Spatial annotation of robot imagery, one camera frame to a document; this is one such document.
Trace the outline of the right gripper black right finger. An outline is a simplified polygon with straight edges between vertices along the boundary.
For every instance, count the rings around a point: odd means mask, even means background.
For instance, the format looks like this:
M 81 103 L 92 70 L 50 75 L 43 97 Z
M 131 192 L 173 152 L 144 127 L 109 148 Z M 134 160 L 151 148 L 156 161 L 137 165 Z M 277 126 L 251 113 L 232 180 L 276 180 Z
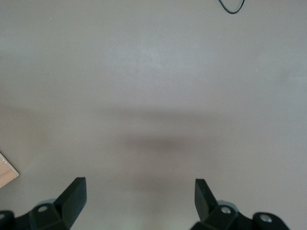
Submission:
M 257 212 L 252 218 L 244 216 L 237 207 L 225 201 L 217 201 L 204 179 L 195 180 L 194 203 L 200 221 L 193 230 L 288 230 L 278 216 Z

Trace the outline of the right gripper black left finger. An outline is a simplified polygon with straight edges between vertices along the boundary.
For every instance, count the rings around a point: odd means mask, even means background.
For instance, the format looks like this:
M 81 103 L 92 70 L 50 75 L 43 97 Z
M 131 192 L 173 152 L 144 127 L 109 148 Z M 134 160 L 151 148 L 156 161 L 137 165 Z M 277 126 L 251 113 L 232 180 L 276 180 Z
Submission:
M 44 201 L 16 217 L 0 212 L 2 230 L 69 230 L 86 204 L 86 179 L 77 177 L 55 200 Z

